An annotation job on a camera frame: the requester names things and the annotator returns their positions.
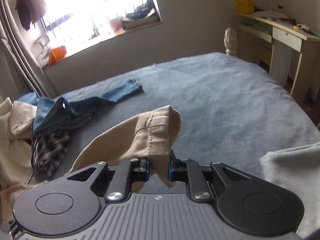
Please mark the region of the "beige trousers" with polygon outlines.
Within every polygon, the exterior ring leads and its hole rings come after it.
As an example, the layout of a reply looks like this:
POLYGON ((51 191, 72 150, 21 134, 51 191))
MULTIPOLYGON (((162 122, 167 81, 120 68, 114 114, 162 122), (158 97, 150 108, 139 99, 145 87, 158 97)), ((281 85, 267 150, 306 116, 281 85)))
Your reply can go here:
POLYGON ((137 114, 95 137, 81 151, 70 172, 99 161, 115 166, 125 159, 146 158, 151 175, 156 174, 166 187, 175 187, 176 183, 168 179, 168 165, 180 130, 180 113, 171 105, 137 114))

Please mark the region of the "dark clothes on windowsill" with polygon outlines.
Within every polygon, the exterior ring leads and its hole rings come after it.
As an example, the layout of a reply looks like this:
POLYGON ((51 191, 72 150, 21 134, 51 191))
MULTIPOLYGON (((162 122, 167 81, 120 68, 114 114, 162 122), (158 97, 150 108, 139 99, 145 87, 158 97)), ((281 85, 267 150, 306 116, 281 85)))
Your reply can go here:
POLYGON ((124 30, 134 29, 143 25, 159 22, 159 15, 156 11, 153 0, 147 0, 132 13, 121 18, 121 25, 124 30))

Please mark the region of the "grey blue bed sheet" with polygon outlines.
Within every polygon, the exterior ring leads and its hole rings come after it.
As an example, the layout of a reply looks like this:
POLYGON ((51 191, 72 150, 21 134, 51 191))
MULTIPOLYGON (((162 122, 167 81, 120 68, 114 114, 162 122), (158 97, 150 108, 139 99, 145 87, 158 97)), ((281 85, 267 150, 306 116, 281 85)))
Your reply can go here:
POLYGON ((93 119, 71 135, 55 178, 64 176, 80 152, 120 122, 166 105, 180 113, 176 157, 207 166, 221 161, 256 177, 269 151, 310 145, 319 131, 289 93, 263 68, 223 53, 153 64, 67 92, 71 101, 101 96, 135 79, 143 91, 97 108, 93 119))

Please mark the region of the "black white plaid shirt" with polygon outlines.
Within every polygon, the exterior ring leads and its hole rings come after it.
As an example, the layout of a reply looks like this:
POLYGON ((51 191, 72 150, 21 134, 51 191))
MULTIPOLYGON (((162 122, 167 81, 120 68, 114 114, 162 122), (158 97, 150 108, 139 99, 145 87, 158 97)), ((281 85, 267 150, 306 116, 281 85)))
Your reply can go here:
POLYGON ((52 177, 67 155, 70 131, 56 131, 33 138, 31 145, 31 166, 36 174, 52 177))

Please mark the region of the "teal blue garment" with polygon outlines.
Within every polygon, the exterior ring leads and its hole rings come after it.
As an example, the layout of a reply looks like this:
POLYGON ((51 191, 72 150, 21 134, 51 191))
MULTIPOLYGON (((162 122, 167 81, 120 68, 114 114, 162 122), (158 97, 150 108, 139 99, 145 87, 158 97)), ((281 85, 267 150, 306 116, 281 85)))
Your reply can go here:
POLYGON ((33 135, 41 137, 59 130, 78 129, 91 121, 98 106, 117 103, 142 90, 142 85, 131 79, 107 90, 102 96, 78 101, 69 101, 65 96, 57 100, 38 97, 34 92, 25 94, 18 101, 37 107, 32 128, 33 135))

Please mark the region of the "light grey blanket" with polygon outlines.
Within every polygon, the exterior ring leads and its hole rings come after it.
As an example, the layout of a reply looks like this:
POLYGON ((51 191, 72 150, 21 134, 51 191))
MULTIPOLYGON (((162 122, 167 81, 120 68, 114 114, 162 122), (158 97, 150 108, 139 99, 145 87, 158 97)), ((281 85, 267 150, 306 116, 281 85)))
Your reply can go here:
POLYGON ((319 239, 319 143, 267 152, 260 158, 266 181, 295 193, 305 207, 297 230, 303 239, 319 239))

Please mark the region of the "cream knitted sweater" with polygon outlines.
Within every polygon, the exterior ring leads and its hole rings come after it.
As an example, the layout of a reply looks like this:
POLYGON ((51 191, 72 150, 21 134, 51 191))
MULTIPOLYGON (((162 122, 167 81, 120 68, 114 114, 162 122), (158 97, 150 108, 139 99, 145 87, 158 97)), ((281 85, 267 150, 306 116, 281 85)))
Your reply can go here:
POLYGON ((34 171, 31 166, 33 137, 31 126, 37 107, 6 98, 1 103, 1 207, 2 222, 13 220, 13 203, 24 191, 31 189, 29 181, 34 171))

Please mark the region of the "orange box on windowsill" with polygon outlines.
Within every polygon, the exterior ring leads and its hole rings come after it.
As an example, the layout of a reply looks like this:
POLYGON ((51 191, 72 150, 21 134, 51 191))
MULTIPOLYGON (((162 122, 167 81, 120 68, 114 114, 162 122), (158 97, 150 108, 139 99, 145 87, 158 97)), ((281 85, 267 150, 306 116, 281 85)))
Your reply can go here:
POLYGON ((65 58, 67 50, 65 46, 59 46, 50 50, 48 65, 52 65, 65 58))

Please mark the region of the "bedpost pinecone finial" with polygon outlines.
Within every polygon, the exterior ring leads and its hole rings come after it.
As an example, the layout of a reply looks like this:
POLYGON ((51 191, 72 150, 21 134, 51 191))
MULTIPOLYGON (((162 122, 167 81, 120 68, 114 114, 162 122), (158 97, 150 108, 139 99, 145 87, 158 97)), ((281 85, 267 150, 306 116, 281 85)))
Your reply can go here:
POLYGON ((237 57, 238 37, 233 28, 227 28, 224 35, 224 45, 226 54, 237 57))

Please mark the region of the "grey curtain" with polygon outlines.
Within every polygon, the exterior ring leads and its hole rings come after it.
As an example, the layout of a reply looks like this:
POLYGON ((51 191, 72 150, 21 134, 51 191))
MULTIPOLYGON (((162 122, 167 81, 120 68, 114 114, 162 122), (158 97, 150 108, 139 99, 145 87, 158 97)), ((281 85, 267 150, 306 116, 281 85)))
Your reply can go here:
POLYGON ((55 98, 52 84, 25 43, 11 13, 8 0, 1 0, 1 47, 19 94, 35 92, 55 98))

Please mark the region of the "cream wooden desk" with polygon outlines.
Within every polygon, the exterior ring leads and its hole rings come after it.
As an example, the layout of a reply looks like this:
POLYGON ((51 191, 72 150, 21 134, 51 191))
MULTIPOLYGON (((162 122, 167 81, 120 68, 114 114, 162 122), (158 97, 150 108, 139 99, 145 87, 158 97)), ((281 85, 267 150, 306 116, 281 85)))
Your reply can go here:
POLYGON ((258 63, 267 60, 269 75, 281 86, 286 86, 294 53, 293 83, 289 93, 302 105, 312 83, 319 52, 319 38, 295 29, 285 22, 237 13, 240 30, 240 57, 258 63))

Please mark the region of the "brown hanging garment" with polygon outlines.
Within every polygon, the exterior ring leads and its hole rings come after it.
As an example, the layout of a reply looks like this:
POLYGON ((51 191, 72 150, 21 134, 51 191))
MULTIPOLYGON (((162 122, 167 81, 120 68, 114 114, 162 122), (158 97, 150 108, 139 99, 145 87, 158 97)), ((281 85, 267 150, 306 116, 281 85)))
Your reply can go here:
POLYGON ((45 0, 15 0, 21 26, 28 31, 31 24, 38 22, 46 13, 45 0))

